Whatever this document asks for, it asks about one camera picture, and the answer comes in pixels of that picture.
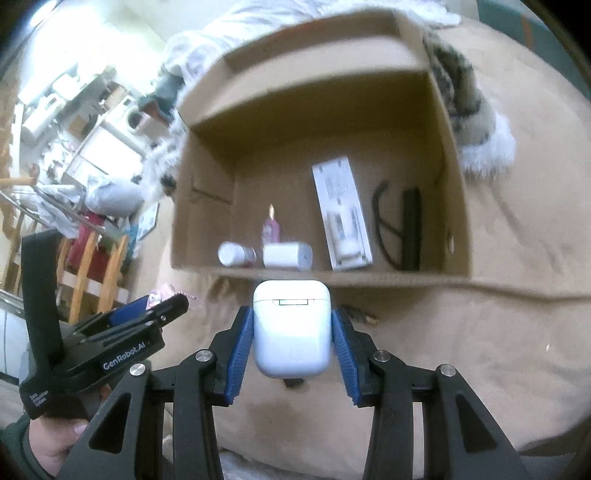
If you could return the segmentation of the left hand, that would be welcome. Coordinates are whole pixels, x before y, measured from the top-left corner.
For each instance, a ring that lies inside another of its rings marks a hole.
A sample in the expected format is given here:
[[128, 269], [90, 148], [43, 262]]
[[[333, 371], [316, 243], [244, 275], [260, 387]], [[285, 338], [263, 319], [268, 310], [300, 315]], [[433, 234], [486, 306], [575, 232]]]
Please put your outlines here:
[[89, 422], [82, 419], [39, 417], [29, 424], [29, 445], [40, 467], [55, 477]]

